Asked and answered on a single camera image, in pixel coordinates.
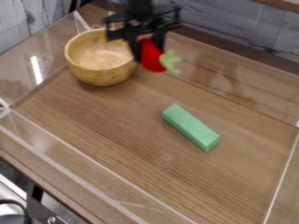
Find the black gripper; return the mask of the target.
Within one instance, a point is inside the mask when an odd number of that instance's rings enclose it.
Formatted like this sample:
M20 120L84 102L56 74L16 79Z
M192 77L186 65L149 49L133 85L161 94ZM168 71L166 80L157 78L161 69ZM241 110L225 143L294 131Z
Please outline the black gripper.
M106 26L106 39L125 39L134 62L140 62L140 44L137 37L152 33L152 40L160 51L168 30L180 25L181 6L169 2L153 4L152 0L128 0L125 8L102 18Z

